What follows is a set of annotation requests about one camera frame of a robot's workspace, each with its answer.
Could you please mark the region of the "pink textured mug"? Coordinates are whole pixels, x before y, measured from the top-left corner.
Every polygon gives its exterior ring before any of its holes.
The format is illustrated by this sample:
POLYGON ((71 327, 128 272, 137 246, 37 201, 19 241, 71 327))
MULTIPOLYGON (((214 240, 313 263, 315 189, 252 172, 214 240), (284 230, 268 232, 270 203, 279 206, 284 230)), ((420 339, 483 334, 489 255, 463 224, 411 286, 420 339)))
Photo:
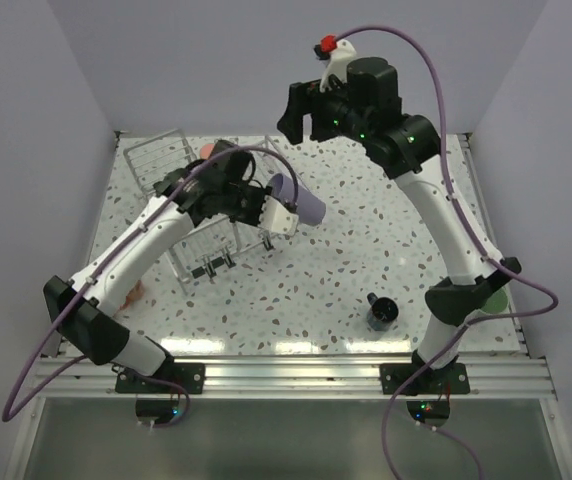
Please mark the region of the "pink textured mug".
POLYGON ((135 303, 140 301, 144 297, 145 293, 146 293, 146 289, 145 289, 145 286, 144 286, 142 280, 138 280, 136 282, 136 284, 127 293, 123 303, 120 305, 120 307, 117 310, 117 314, 121 315, 128 308, 130 308, 135 303))

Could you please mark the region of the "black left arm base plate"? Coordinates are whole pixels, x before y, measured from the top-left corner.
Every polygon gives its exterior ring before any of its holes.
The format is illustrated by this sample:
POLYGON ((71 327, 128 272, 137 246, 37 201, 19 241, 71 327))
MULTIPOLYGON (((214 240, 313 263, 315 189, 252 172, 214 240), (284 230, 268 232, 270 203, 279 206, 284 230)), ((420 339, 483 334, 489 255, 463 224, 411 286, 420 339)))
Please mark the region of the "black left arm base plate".
POLYGON ((156 376, 146 377, 125 369, 117 375, 114 391, 118 394, 201 394, 206 379, 203 363, 167 364, 156 376))

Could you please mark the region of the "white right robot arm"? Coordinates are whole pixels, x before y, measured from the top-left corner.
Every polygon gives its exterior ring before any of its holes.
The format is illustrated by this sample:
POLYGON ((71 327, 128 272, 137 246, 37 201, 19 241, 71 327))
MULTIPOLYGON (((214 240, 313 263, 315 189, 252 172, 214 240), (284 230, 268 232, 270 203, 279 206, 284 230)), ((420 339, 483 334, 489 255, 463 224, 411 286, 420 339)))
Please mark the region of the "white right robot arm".
POLYGON ((278 130, 297 145, 303 119, 311 118, 313 141, 346 137, 396 183, 419 213, 441 257, 447 276, 430 287, 431 312, 424 337, 413 353, 411 379, 417 389, 434 392, 447 380, 446 367, 457 356, 457 333, 507 283, 521 265, 504 256, 485 237, 470 208, 456 204, 457 189, 441 169, 440 137, 424 116, 402 110, 396 69, 385 59, 352 60, 344 76, 290 85, 278 130))

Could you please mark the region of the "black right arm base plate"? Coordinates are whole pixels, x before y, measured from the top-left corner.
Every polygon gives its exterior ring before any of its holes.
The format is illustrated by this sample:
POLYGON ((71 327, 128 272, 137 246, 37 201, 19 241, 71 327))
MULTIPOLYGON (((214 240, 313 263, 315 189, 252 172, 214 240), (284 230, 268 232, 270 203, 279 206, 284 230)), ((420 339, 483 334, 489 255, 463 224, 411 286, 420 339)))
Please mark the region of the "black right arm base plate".
MULTIPOLYGON (((410 363, 383 363, 379 366, 382 393, 392 395, 419 367, 410 363)), ((466 366, 454 363, 439 370, 427 369, 410 382, 401 395, 467 395, 471 392, 466 366)))

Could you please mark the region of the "pink tumbler cup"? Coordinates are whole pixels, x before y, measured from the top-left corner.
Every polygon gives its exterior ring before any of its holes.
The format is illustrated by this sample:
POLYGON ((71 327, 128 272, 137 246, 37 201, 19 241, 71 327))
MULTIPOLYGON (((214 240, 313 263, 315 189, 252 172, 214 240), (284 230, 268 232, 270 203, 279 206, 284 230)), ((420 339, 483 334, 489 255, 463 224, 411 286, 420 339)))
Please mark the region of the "pink tumbler cup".
POLYGON ((207 160, 211 156, 211 154, 214 150, 214 147, 215 147, 214 143, 209 143, 209 144, 202 146, 200 151, 199 151, 200 158, 203 160, 207 160))

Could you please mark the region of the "dark blue glazed mug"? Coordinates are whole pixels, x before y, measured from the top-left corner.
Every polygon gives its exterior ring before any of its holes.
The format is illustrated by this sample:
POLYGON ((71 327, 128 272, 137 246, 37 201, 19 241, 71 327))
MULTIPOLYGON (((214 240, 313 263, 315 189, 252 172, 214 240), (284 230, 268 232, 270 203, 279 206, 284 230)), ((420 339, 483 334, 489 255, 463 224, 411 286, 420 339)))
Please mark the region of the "dark blue glazed mug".
POLYGON ((397 320, 399 308, 397 303, 389 297, 379 297, 375 293, 367 295, 369 310, 366 321, 374 331, 386 331, 397 320))

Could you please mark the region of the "lilac tumbler cup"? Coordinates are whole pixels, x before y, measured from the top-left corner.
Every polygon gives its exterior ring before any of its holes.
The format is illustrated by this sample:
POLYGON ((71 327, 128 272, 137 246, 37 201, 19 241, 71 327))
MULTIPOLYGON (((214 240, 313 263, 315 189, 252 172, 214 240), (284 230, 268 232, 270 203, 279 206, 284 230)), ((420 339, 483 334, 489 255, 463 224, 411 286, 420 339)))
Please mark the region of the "lilac tumbler cup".
POLYGON ((326 215, 326 204, 305 186, 299 185, 298 197, 295 195, 293 180, 284 174, 274 175, 268 182, 272 195, 284 204, 296 206, 299 221, 308 226, 317 226, 322 223, 326 215))

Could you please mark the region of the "light green tumbler cup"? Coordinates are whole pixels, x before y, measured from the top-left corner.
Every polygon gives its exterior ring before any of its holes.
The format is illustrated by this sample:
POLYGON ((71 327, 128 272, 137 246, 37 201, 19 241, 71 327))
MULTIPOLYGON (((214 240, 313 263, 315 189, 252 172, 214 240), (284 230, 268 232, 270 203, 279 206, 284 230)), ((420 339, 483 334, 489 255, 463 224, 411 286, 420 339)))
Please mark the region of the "light green tumbler cup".
POLYGON ((482 306, 480 311, 485 315, 506 313, 509 309, 509 298, 504 288, 496 291, 482 306))

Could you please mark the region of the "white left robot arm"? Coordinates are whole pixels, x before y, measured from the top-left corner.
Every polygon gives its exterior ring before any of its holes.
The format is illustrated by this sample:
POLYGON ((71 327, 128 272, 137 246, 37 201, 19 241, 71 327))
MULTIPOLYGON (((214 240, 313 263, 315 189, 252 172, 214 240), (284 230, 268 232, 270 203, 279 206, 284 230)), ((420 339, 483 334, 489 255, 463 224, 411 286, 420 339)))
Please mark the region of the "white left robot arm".
POLYGON ((255 146, 220 140, 211 155, 168 172, 155 182, 137 218, 91 263, 71 278, 53 276, 43 293, 52 331, 96 365, 112 364, 138 374, 151 392, 174 379, 172 355, 158 342, 131 331, 115 315, 153 264, 204 221, 226 216, 273 230, 268 211, 276 201, 246 172, 255 146))

